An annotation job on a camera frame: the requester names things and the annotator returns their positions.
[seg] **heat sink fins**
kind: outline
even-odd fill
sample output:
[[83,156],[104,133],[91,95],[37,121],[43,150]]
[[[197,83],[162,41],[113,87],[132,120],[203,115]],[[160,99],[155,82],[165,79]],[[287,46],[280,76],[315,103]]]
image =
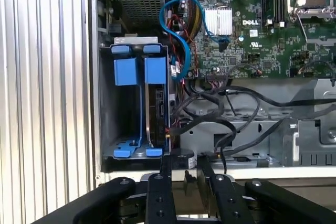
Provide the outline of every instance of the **heat sink fins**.
[[205,9],[205,22],[213,35],[231,35],[232,9]]

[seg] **yellow wire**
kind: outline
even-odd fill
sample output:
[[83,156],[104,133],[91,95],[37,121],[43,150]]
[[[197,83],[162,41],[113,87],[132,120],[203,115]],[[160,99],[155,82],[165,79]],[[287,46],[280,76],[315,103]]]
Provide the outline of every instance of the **yellow wire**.
[[197,7],[195,23],[194,23],[193,29],[191,30],[191,34],[190,34],[191,38],[196,37],[196,35],[197,35],[195,33],[196,33],[197,24],[199,22],[200,17],[201,17],[200,16],[200,9],[199,9],[199,7]]

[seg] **white label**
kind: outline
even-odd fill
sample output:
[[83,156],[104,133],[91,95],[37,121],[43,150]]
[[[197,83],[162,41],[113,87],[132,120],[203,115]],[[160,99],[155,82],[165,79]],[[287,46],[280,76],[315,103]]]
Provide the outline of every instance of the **white label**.
[[188,158],[188,167],[189,167],[189,169],[192,169],[192,168],[195,167],[195,159],[194,159],[194,157]]
[[172,72],[172,77],[176,77],[176,66],[171,65],[170,68],[171,68],[171,72]]
[[257,20],[243,20],[243,26],[257,26],[259,25]]
[[175,62],[175,66],[176,66],[176,73],[181,73],[181,66],[178,61]]
[[250,37],[258,37],[258,30],[250,30]]
[[250,47],[262,47],[262,45],[259,44],[258,42],[251,42]]

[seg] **motherboard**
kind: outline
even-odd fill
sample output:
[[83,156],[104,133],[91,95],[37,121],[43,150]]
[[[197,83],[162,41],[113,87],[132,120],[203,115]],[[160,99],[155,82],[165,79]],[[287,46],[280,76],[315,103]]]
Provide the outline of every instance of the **motherboard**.
[[[220,16],[222,10],[223,19],[216,26],[228,30],[229,43],[225,50],[220,49],[202,27],[194,39],[197,68],[193,54],[187,78],[220,80],[239,63],[253,65],[262,74],[249,67],[239,68],[235,78],[329,77],[331,70],[324,65],[311,65],[303,74],[299,69],[316,60],[336,63],[334,1],[199,0],[206,14],[209,10],[205,19],[214,34],[210,11],[218,11]],[[231,18],[225,18],[224,13],[230,13]]]

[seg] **chip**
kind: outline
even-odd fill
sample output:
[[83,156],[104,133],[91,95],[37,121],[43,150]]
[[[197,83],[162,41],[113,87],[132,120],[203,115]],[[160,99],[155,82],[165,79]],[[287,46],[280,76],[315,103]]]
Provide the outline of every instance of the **chip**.
[[272,63],[270,61],[264,61],[264,69],[270,69],[272,66]]
[[237,63],[237,59],[235,57],[230,57],[229,58],[229,64],[230,65],[235,65]]

